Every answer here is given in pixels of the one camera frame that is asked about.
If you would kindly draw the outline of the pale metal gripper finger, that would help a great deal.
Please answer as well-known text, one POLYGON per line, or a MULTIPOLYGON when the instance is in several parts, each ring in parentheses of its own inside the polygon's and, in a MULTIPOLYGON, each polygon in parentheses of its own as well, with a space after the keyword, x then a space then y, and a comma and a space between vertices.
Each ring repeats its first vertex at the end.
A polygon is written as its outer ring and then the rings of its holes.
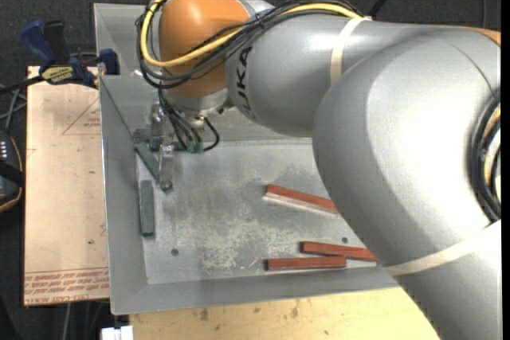
POLYGON ((137 129, 133 133, 132 140, 137 155, 148 169, 151 176, 159 180, 159 161, 155 157, 155 150, 151 147, 151 136, 147 129, 137 129))
POLYGON ((174 148, 171 144, 162 144, 159 148, 159 187, 168 191, 173 186, 174 148))

